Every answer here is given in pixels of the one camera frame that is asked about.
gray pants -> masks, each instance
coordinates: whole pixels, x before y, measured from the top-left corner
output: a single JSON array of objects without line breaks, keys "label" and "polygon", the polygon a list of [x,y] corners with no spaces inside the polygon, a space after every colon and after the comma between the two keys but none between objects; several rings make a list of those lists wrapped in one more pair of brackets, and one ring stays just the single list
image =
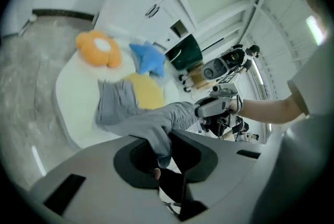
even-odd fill
[{"label": "gray pants", "polygon": [[166,168],[172,152],[168,133],[172,129],[186,130],[196,123],[195,109],[198,105],[176,102],[155,110],[141,109],[130,81],[100,82],[99,87],[101,98],[96,123],[119,136],[147,139],[157,155],[159,166]]}]

green container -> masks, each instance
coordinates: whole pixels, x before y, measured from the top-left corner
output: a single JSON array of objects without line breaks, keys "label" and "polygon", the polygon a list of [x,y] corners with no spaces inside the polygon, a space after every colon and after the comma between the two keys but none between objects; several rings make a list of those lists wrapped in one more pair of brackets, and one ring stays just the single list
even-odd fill
[{"label": "green container", "polygon": [[203,60],[202,52],[193,35],[187,36],[166,54],[176,70],[186,70]]}]

pillow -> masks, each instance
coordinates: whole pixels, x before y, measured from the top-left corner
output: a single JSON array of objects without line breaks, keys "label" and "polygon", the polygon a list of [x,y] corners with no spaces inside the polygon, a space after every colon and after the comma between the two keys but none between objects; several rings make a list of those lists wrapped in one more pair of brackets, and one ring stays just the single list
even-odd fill
[{"label": "pillow", "polygon": [[150,73],[150,78],[152,78],[159,87],[165,86],[169,81],[172,80],[172,77],[168,74],[165,77],[158,76],[157,74]]},{"label": "pillow", "polygon": [[130,43],[131,50],[139,61],[137,73],[142,75],[146,72],[153,72],[164,77],[163,61],[165,56],[155,49],[151,43],[146,41],[143,45]]},{"label": "pillow", "polygon": [[132,82],[140,108],[157,109],[164,106],[162,89],[148,75],[133,73],[124,79]]},{"label": "pillow", "polygon": [[82,56],[93,66],[107,65],[116,68],[122,63],[120,48],[116,41],[101,32],[92,30],[80,33],[75,42]]}]

white bed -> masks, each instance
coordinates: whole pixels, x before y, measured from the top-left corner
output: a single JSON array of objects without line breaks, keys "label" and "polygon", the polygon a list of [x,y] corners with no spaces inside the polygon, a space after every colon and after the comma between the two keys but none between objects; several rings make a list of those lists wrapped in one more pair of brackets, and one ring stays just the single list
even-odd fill
[{"label": "white bed", "polygon": [[[54,104],[69,143],[79,149],[119,136],[99,129],[94,116],[99,101],[98,79],[118,81],[136,71],[129,42],[116,39],[122,52],[119,68],[93,67],[78,51],[63,67],[54,89]],[[178,101],[178,90],[172,80],[163,88],[165,104]]]}]

hand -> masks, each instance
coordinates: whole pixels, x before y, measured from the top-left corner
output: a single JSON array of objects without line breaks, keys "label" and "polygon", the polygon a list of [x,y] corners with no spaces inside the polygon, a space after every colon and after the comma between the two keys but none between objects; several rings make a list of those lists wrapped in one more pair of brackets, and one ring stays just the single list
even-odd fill
[{"label": "hand", "polygon": [[229,109],[230,109],[233,113],[236,112],[236,110],[237,110],[237,101],[236,101],[236,100],[232,100],[232,101],[231,101]]},{"label": "hand", "polygon": [[159,169],[159,168],[155,168],[155,169],[154,169],[154,178],[155,178],[156,180],[159,180],[160,176],[161,176],[161,171],[160,171],[160,169]]}]

